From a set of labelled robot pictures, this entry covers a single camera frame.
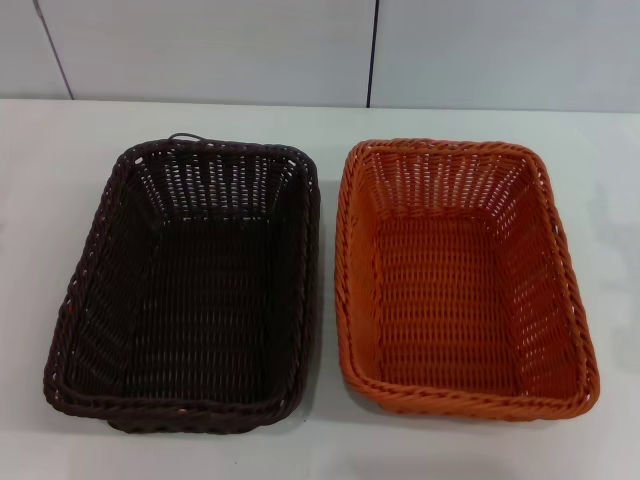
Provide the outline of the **orange wicker basket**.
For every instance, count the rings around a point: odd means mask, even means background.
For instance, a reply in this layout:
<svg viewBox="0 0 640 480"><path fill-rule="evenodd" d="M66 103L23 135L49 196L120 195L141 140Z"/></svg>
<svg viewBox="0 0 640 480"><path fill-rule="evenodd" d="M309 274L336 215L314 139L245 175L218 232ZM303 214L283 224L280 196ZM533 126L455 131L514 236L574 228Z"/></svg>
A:
<svg viewBox="0 0 640 480"><path fill-rule="evenodd" d="M368 140L335 239L343 376L401 414L588 412L600 378L544 162L505 142Z"/></svg>

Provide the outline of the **dark brown wicker basket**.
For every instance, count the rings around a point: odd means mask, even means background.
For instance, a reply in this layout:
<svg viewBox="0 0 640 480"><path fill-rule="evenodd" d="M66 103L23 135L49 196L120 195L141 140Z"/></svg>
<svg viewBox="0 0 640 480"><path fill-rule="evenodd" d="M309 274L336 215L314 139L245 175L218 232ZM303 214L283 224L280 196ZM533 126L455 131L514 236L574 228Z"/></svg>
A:
<svg viewBox="0 0 640 480"><path fill-rule="evenodd" d="M188 134L122 153L59 309L57 411L128 433L245 433L299 405L316 331L314 162Z"/></svg>

